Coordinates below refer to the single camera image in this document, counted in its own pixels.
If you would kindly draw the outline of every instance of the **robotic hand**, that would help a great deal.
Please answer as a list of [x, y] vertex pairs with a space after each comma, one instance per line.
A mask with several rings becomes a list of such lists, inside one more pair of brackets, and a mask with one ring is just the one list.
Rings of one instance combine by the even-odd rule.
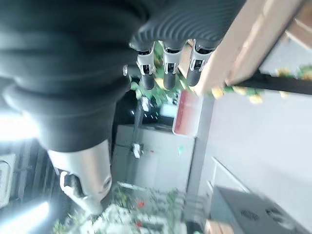
[[137, 61], [152, 89], [153, 44], [162, 40], [171, 89], [182, 47], [195, 39], [187, 79], [196, 85], [244, 1], [0, 1], [0, 74], [15, 81], [4, 97], [38, 127], [73, 201], [102, 212], [115, 105], [130, 88], [124, 65]]

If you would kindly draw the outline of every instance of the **white wall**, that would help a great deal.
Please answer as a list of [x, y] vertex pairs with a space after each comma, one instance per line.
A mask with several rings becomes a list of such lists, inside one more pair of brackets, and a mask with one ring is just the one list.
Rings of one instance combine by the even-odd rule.
[[214, 103], [205, 164], [211, 156], [312, 231], [312, 97], [266, 92], [252, 105], [223, 96]]

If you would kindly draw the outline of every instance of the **gray box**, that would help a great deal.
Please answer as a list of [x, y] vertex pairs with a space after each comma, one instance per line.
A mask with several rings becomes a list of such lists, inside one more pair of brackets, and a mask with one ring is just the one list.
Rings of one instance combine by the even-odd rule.
[[308, 234], [277, 204], [255, 194], [215, 187], [211, 218], [230, 224], [235, 234]]

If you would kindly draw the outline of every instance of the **red flower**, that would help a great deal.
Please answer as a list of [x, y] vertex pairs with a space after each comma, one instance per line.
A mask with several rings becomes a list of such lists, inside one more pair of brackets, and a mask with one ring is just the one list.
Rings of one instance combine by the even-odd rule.
[[142, 208], [142, 207], [144, 206], [144, 201], [139, 202], [139, 203], [137, 204], [137, 206], [138, 206], [139, 208]]
[[141, 222], [141, 221], [137, 221], [137, 222], [136, 222], [136, 226], [137, 226], [137, 227], [142, 227], [142, 222]]

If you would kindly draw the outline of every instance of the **ventilation grille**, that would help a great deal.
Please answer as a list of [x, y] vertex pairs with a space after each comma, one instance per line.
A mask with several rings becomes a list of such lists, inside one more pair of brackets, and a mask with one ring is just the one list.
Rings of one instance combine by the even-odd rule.
[[254, 212], [251, 211], [246, 211], [246, 210], [242, 210], [241, 215], [251, 221], [257, 221], [259, 219], [259, 216], [257, 216], [257, 214], [255, 214]]

